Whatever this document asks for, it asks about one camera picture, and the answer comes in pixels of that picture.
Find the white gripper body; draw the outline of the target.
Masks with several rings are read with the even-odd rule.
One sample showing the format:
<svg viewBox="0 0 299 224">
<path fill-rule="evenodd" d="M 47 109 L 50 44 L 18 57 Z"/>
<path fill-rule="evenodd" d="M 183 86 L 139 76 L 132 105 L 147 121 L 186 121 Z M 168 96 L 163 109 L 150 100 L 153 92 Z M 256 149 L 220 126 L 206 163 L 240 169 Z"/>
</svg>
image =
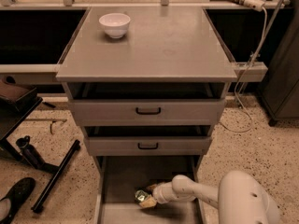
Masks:
<svg viewBox="0 0 299 224">
<path fill-rule="evenodd" d="M 158 184 L 152 192 L 153 198 L 159 204 L 165 204 L 173 201 L 174 191 L 170 182 Z"/>
</svg>

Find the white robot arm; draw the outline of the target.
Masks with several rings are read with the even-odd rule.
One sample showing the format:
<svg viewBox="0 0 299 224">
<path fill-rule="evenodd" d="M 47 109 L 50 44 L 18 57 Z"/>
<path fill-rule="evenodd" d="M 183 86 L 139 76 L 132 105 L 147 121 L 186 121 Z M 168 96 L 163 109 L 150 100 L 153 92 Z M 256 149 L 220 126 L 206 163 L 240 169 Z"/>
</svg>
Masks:
<svg viewBox="0 0 299 224">
<path fill-rule="evenodd" d="M 279 224 L 276 201 L 251 175 L 241 171 L 227 173 L 217 188 L 176 175 L 170 182 L 135 192 L 135 200 L 142 208 L 195 199 L 218 210 L 219 224 Z"/>
</svg>

